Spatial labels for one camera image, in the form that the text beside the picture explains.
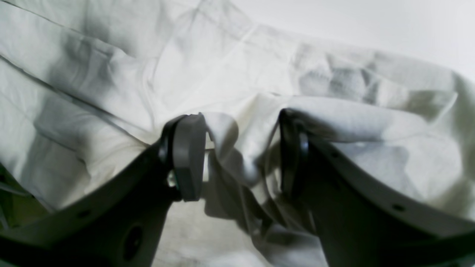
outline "screw hole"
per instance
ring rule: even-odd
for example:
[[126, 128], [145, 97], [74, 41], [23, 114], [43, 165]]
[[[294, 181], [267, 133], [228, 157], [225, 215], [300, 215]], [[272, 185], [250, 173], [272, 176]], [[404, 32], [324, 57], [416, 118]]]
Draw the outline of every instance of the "screw hole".
[[82, 218], [85, 218], [85, 217], [89, 216], [89, 214], [91, 214], [91, 210], [84, 210], [84, 211], [78, 213], [77, 217], [79, 219], [82, 219]]
[[139, 251], [140, 245], [142, 244], [142, 236], [142, 227], [135, 226], [134, 228], [130, 229], [127, 237], [125, 238], [123, 248], [123, 257], [126, 261], [131, 260]]
[[406, 210], [406, 208], [404, 208], [403, 206], [401, 206], [399, 204], [393, 204], [392, 208], [397, 210], [397, 211], [401, 211], [401, 212]]

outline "white sheet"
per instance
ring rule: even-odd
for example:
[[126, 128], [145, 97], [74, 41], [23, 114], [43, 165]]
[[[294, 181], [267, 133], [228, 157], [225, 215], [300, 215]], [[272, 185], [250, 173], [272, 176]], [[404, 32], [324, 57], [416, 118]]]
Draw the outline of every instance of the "white sheet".
[[306, 212], [280, 198], [269, 148], [284, 107], [392, 188], [475, 218], [474, 86], [450, 70], [304, 40], [227, 1], [12, 2], [0, 162], [51, 210], [116, 175], [170, 118], [205, 115], [203, 199], [173, 205], [157, 266], [326, 265]]

